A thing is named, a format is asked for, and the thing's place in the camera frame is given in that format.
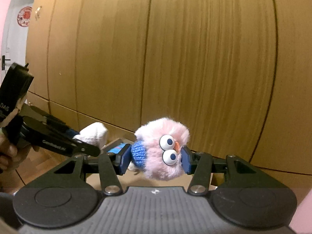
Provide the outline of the person's left hand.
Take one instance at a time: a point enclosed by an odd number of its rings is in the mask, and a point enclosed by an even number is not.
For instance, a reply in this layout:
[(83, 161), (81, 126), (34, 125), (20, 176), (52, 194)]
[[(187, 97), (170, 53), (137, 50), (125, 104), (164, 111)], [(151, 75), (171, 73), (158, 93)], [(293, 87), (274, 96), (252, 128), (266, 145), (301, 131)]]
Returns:
[(38, 146), (28, 145), (25, 148), (18, 149), (10, 143), (8, 138), (1, 132), (1, 171), (16, 170), (19, 165), (27, 158), (30, 150), (39, 151)]

